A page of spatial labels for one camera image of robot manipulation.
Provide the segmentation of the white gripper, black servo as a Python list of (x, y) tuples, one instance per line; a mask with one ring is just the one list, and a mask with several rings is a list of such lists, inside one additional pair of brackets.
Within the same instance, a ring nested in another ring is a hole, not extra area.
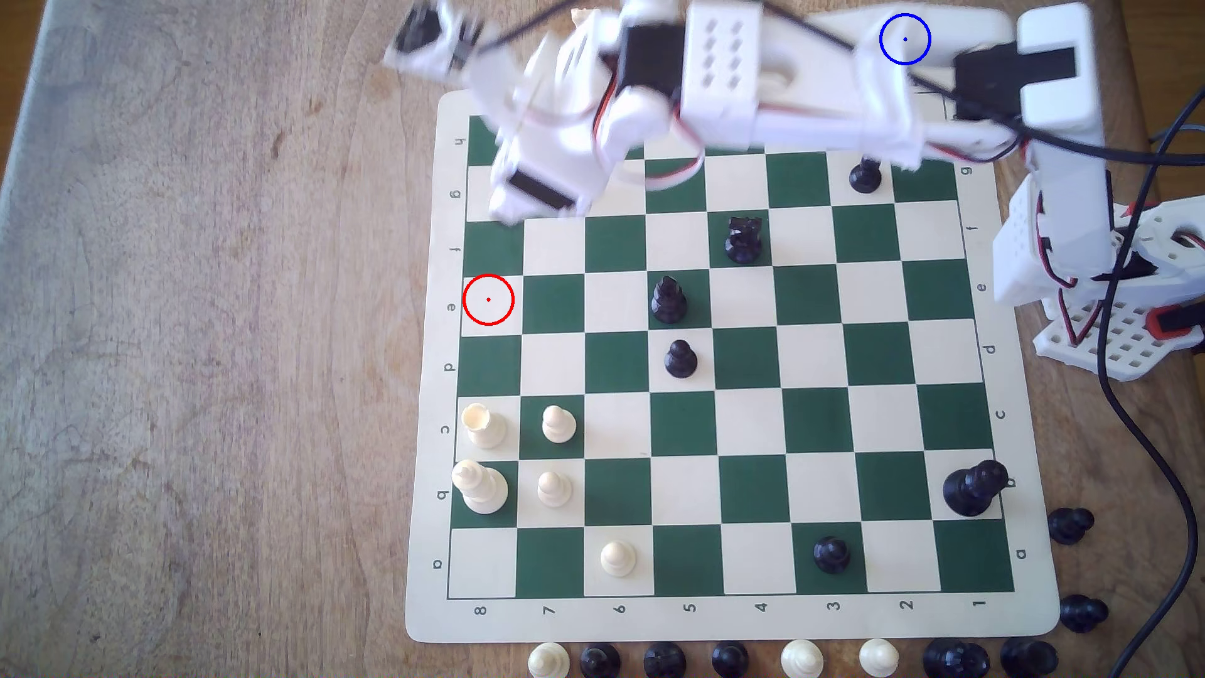
[(490, 218), (583, 216), (609, 183), (594, 125), (615, 79), (616, 39), (543, 39), (504, 100), (510, 119), (490, 167)]

